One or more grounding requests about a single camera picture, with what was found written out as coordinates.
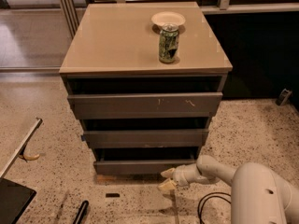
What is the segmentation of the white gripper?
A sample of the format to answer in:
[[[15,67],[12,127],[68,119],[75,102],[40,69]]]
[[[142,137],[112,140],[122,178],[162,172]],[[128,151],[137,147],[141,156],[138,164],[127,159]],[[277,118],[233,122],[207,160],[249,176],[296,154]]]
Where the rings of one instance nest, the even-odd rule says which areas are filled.
[[[170,191],[177,187],[189,186],[194,180],[195,165],[181,165],[179,167],[170,168],[161,172],[161,176],[167,178],[164,182],[158,185],[159,191]]]

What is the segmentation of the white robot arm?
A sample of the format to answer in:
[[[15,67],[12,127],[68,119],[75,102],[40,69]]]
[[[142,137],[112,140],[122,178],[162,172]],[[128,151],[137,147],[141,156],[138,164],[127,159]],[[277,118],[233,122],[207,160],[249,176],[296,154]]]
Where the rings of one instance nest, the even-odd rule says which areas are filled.
[[[262,164],[247,162],[232,168],[201,155],[195,163],[170,168],[161,176],[161,191],[191,183],[226,183],[231,187],[232,224],[299,224],[299,188]]]

